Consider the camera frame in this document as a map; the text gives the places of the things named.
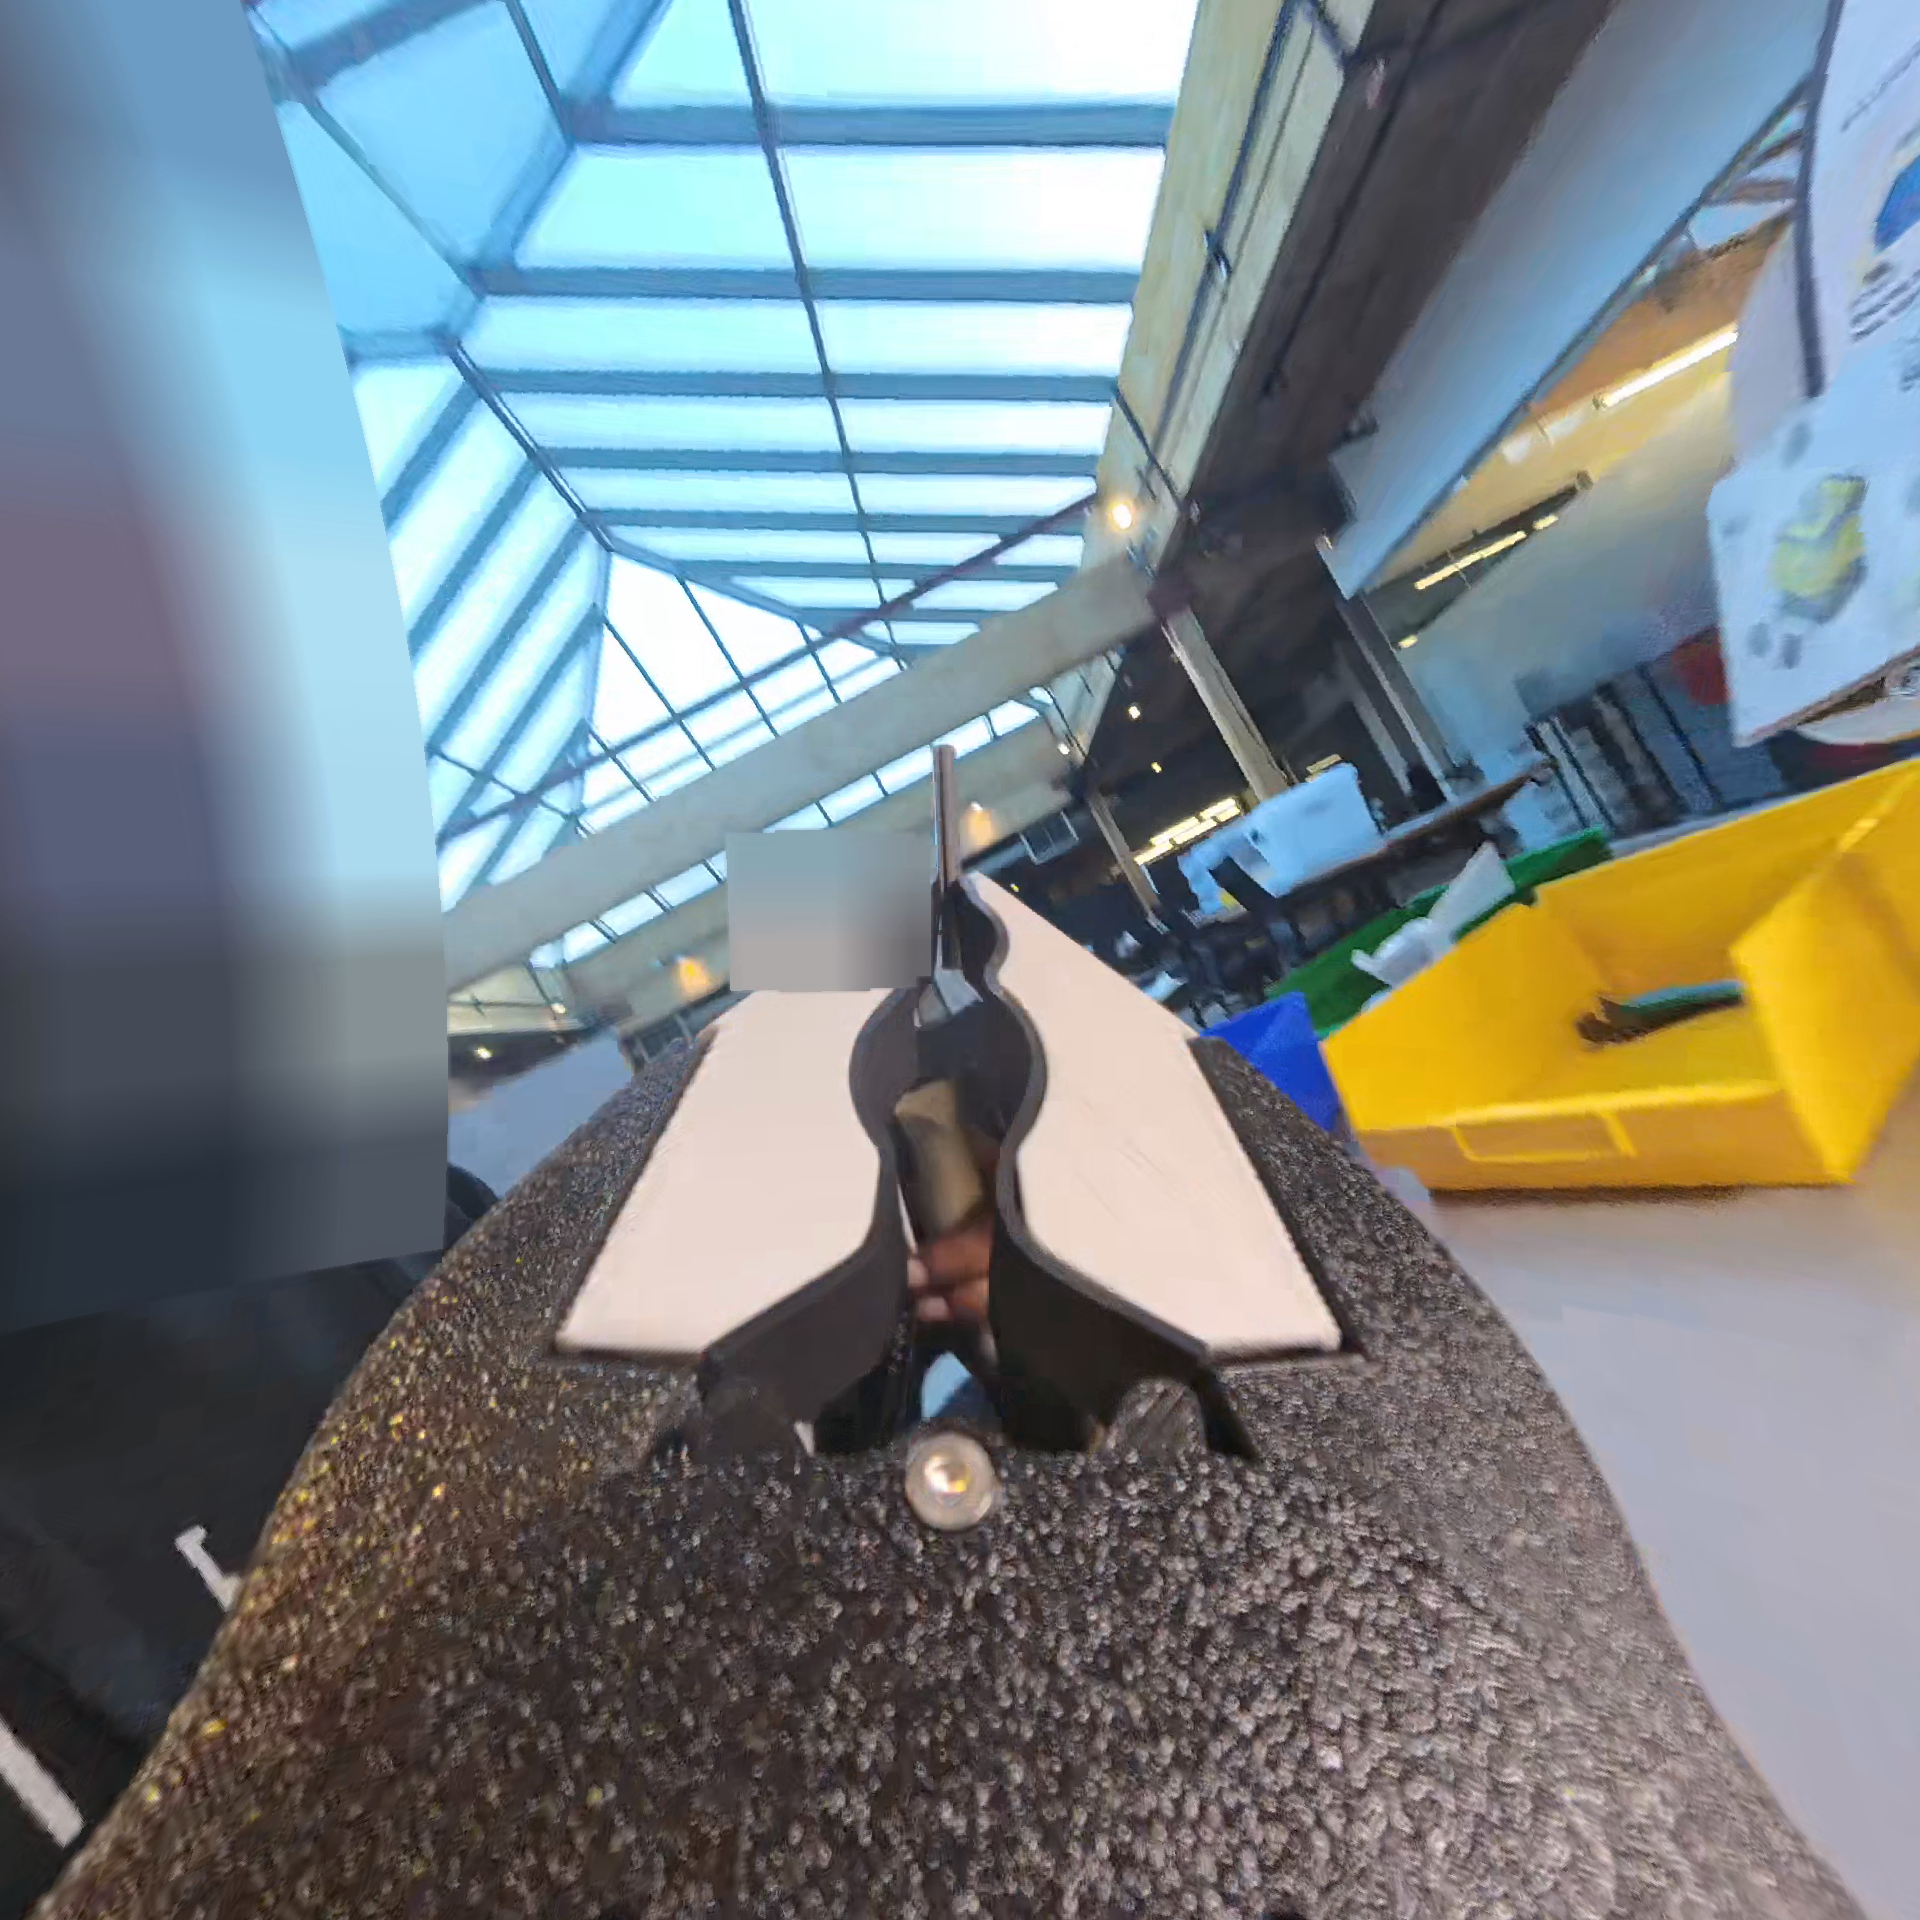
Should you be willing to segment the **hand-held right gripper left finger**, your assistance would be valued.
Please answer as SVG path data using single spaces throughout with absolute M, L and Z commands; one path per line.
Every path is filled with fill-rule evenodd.
M 892 1119 L 917 1078 L 908 990 L 760 990 L 716 1018 L 558 1353 L 750 1382 L 830 1404 L 870 1378 L 904 1308 Z

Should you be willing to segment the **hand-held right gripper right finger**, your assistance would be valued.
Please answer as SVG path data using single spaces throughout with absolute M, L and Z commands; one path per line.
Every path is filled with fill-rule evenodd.
M 967 875 L 977 1003 L 953 1073 L 1001 1132 L 990 1330 L 1032 1412 L 1112 1419 L 1143 1382 L 1329 1359 L 1343 1324 L 1200 1037 L 1009 888 Z

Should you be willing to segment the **grey desk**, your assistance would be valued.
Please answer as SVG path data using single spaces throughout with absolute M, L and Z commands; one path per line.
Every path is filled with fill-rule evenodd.
M 1916 1135 L 1844 1190 L 1385 1184 L 1568 1404 L 1792 1821 L 1870 1916 L 1916 1916 Z

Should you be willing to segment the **blue plastic bin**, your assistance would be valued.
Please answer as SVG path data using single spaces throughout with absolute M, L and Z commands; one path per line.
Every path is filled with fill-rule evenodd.
M 1329 1135 L 1351 1135 L 1304 992 L 1283 992 L 1235 1018 L 1211 1022 L 1201 1037 L 1235 1048 Z

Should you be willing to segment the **white storage box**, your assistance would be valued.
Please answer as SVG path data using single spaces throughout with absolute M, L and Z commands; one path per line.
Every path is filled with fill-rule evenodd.
M 1314 875 L 1373 851 L 1383 843 L 1383 823 L 1361 790 L 1360 772 L 1336 762 L 1316 776 L 1279 790 L 1197 839 L 1178 851 L 1201 916 L 1227 910 L 1232 891 L 1224 867 L 1245 871 L 1266 899 L 1283 899 Z

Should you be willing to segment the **dark long table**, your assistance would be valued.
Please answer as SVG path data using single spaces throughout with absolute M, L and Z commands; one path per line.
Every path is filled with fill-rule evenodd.
M 1402 886 L 1450 851 L 1470 858 L 1478 849 L 1496 846 L 1501 858 L 1522 855 L 1509 806 L 1548 779 L 1548 759 L 1524 759 L 1520 772 L 1385 831 L 1373 851 L 1314 875 L 1283 899 L 1266 899 L 1245 871 L 1224 867 L 1227 907 L 1250 916 L 1263 932 L 1288 928 L 1296 942 L 1310 942 L 1314 920 L 1325 920 L 1336 933 L 1351 932 L 1402 906 Z

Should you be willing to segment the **green plastic bin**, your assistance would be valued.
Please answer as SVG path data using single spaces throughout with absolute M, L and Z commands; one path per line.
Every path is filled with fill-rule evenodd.
M 1512 906 L 1535 906 L 1548 881 L 1581 875 L 1606 858 L 1614 858 L 1614 839 L 1605 831 L 1583 831 L 1512 858 L 1484 846 L 1455 881 L 1427 888 L 1339 936 L 1329 949 L 1277 979 L 1266 1000 L 1304 996 L 1314 1031 L 1329 1037 L 1378 996 L 1442 963 L 1481 923 Z

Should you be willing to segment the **yellow plastic bin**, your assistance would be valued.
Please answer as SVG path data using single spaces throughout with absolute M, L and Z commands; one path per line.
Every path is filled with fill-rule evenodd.
M 1598 996 L 1745 1005 L 1583 1044 Z M 1427 1190 L 1844 1184 L 1916 1073 L 1916 762 L 1544 886 L 1325 1043 Z

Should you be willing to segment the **teal and black brick tool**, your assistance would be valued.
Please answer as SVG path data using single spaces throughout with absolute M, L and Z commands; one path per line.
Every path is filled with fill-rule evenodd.
M 1598 996 L 1594 1005 L 1574 1018 L 1574 1034 L 1583 1044 L 1630 1044 L 1740 1005 L 1745 985 L 1738 979 L 1701 979 L 1640 996 Z

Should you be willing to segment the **open instruction booklet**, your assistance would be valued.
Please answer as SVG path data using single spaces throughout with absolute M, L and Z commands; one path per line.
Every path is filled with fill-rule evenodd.
M 1841 352 L 1807 389 L 1790 246 L 1730 347 L 1734 467 L 1707 501 L 1740 745 L 1916 745 L 1916 142 L 1866 223 Z

